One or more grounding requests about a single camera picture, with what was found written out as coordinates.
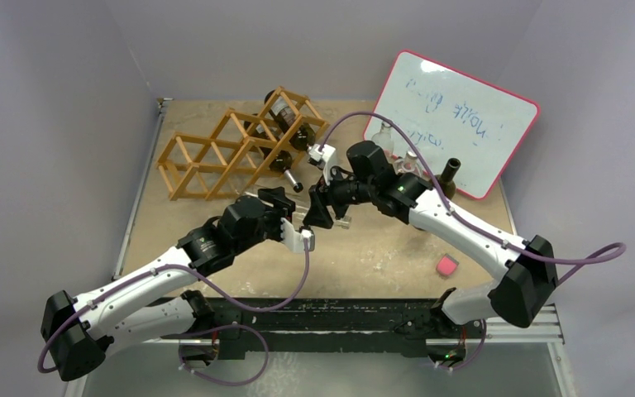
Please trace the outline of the clear square glass bottle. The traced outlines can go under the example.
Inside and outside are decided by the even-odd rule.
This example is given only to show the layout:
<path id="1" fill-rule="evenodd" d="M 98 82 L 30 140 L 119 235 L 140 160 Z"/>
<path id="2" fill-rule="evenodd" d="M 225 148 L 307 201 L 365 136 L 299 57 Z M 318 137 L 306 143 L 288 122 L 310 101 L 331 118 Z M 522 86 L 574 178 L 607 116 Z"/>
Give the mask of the clear square glass bottle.
<path id="1" fill-rule="evenodd" d="M 293 213 L 293 220 L 305 227 L 318 227 L 322 229 L 331 229 L 334 227 L 349 229 L 351 227 L 351 218 L 349 216 L 337 218 L 329 209 L 315 209 L 303 205 L 296 206 L 296 210 Z"/>

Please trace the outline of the olive green wine bottle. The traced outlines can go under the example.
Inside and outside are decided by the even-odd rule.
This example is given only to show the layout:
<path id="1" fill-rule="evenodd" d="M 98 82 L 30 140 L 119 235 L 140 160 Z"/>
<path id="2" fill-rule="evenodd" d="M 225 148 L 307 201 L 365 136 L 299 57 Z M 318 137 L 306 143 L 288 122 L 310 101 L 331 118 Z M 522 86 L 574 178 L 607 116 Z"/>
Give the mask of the olive green wine bottle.
<path id="1" fill-rule="evenodd" d="M 249 136 L 267 140 L 270 139 L 265 129 L 260 124 L 256 126 L 253 132 L 249 133 Z M 293 157 L 287 151 L 280 151 L 279 154 L 271 161 L 269 168 L 271 171 L 280 172 L 288 180 L 293 191 L 301 193 L 303 191 L 303 184 L 296 179 L 291 171 L 293 161 Z"/>

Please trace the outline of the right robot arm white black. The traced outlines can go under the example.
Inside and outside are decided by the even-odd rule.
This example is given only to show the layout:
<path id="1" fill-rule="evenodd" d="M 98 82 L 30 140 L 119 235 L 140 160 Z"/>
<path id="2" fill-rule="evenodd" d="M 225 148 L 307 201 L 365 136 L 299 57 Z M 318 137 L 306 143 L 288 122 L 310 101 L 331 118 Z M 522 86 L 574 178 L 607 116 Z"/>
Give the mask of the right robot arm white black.
<path id="1" fill-rule="evenodd" d="M 304 225 L 328 229 L 350 206 L 371 203 L 385 216 L 430 232 L 480 265 L 491 276 L 489 283 L 451 288 L 432 306 L 432 328 L 443 337 L 478 319 L 500 317 L 518 328 L 532 324 L 558 284 L 548 240 L 507 233 L 448 202 L 432 182 L 396 173 L 372 141 L 357 142 L 346 155 L 349 172 L 338 167 L 334 147 L 309 148 L 308 162 L 322 177 L 309 190 Z"/>

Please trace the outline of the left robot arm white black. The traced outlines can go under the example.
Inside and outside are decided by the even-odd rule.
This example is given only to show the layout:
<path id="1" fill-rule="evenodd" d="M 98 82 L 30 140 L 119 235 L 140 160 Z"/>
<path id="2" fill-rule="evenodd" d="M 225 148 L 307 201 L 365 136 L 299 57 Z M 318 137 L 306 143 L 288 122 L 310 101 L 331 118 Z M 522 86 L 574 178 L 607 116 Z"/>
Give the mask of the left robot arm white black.
<path id="1" fill-rule="evenodd" d="M 294 201 L 284 189 L 260 189 L 242 195 L 219 216 L 209 218 L 140 269 L 89 292 L 72 296 L 64 290 L 45 303 L 41 323 L 43 346 L 37 362 L 41 374 L 58 373 L 76 380 L 98 368 L 114 353 L 157 337 L 218 337 L 241 329 L 240 323 L 218 319 L 203 294 L 186 290 L 165 303 L 164 295 L 199 281 L 228 303 L 254 313 L 281 309 L 294 296 L 268 307 L 244 304 L 209 280 L 242 253 L 273 241 L 304 256 L 309 270 L 315 236 L 310 227 L 296 228 Z"/>

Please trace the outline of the wooden lattice wine rack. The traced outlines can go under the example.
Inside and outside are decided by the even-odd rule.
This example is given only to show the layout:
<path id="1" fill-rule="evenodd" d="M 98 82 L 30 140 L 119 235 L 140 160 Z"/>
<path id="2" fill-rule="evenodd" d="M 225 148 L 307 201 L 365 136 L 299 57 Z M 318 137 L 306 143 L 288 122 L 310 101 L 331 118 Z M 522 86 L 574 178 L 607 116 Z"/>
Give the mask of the wooden lattice wine rack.
<path id="1" fill-rule="evenodd" d="M 258 124 L 269 140 L 249 136 Z M 280 172 L 270 170 L 271 161 L 287 151 L 299 181 L 294 167 L 328 127 L 309 97 L 278 87 L 257 113 L 228 108 L 207 136 L 174 132 L 155 167 L 171 201 L 229 199 L 269 177 L 283 178 L 292 189 Z"/>

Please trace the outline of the clear bottle green label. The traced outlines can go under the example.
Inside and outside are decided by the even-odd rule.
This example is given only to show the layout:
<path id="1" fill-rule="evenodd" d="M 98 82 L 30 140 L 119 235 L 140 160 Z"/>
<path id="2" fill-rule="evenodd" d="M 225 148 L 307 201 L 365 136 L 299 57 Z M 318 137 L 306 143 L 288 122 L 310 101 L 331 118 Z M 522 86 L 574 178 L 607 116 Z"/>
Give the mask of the clear bottle green label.
<path id="1" fill-rule="evenodd" d="M 399 157 L 394 162 L 394 168 L 398 173 L 411 173 L 419 177 L 423 176 L 423 169 L 417 155 L 413 151 L 407 151 L 405 156 Z"/>

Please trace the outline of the dark green wine bottle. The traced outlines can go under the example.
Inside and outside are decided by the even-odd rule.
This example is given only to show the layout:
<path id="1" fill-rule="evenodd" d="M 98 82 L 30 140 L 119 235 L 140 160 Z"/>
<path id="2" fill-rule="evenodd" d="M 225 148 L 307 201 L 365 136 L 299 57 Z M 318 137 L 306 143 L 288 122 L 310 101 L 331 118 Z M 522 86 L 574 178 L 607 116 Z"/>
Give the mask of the dark green wine bottle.
<path id="1" fill-rule="evenodd" d="M 454 180 L 458 170 L 461 167 L 461 161 L 457 158 L 447 160 L 443 170 L 435 175 L 435 186 L 443 193 L 446 199 L 453 199 L 456 195 L 456 182 Z"/>

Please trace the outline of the pink eraser block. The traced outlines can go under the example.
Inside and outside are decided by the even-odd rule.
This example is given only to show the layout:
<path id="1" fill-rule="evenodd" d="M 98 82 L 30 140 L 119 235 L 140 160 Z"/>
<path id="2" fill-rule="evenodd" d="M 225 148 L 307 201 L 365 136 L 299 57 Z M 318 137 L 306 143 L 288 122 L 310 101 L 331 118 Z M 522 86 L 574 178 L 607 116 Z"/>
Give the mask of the pink eraser block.
<path id="1" fill-rule="evenodd" d="M 459 267 L 459 261 L 453 256 L 445 254 L 436 264 L 436 272 L 441 277 L 451 277 Z"/>

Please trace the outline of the pink framed whiteboard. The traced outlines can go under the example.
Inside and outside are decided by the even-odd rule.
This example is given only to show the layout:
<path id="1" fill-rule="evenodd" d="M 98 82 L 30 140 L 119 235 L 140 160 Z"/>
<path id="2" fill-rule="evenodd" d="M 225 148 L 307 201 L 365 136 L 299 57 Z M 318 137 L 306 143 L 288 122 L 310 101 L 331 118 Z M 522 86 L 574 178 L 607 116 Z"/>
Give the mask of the pink framed whiteboard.
<path id="1" fill-rule="evenodd" d="M 459 70 L 401 51 L 376 102 L 375 113 L 403 130 L 394 156 L 411 145 L 434 173 L 457 158 L 459 193 L 483 199 L 541 113 L 537 103 Z"/>

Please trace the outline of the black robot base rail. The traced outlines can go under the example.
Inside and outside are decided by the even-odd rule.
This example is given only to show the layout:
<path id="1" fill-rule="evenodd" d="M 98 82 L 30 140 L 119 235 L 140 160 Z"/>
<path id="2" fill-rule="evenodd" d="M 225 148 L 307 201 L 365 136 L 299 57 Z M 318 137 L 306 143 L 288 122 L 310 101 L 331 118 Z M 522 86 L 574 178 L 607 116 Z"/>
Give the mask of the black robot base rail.
<path id="1" fill-rule="evenodd" d="M 484 334 L 481 321 L 456 325 L 437 299 L 295 299 L 267 313 L 210 298 L 205 314 L 183 332 L 220 360 L 248 352 L 393 353 L 455 364 Z"/>

